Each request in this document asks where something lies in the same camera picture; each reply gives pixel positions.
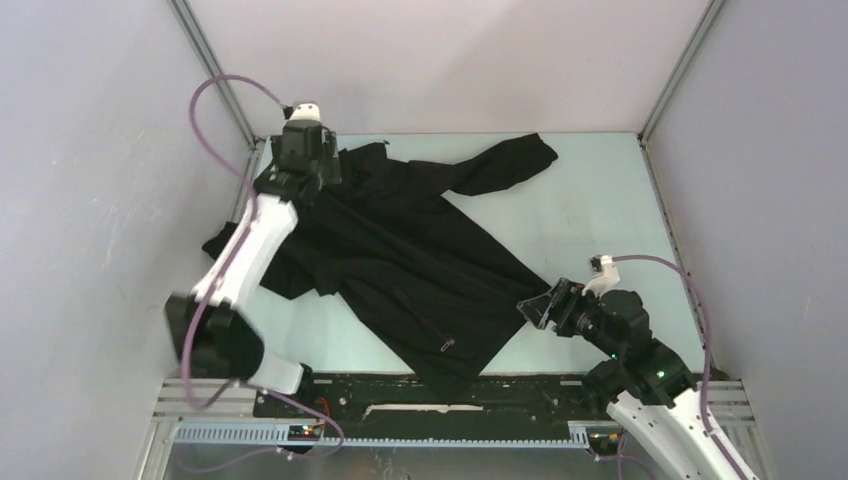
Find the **black jacket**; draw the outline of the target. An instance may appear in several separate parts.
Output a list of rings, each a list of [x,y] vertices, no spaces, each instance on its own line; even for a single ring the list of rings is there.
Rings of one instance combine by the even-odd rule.
[[[439,400],[456,401],[524,326],[517,304],[549,284],[446,193],[504,191],[556,159],[537,134],[454,164],[394,160],[381,142],[345,149],[344,182],[321,191],[260,284],[288,300],[339,295]]]

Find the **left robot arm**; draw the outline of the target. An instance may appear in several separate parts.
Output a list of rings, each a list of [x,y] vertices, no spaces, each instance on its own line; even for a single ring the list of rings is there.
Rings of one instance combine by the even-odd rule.
[[[300,211],[341,180],[335,133],[319,120],[290,118],[272,140],[270,163],[250,182],[247,209],[213,266],[188,294],[169,300],[182,308],[169,318],[184,380],[235,379],[278,392],[278,404],[292,416],[312,411],[316,390],[303,381],[306,366],[266,347],[245,304]]]

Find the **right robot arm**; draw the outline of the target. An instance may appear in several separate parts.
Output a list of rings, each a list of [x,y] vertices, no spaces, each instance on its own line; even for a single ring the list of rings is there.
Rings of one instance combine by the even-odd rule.
[[[580,337],[606,354],[581,380],[583,408],[615,420],[667,475],[757,478],[705,405],[705,384],[652,333],[636,292],[596,294],[561,279],[548,292],[518,302],[517,309],[537,329]]]

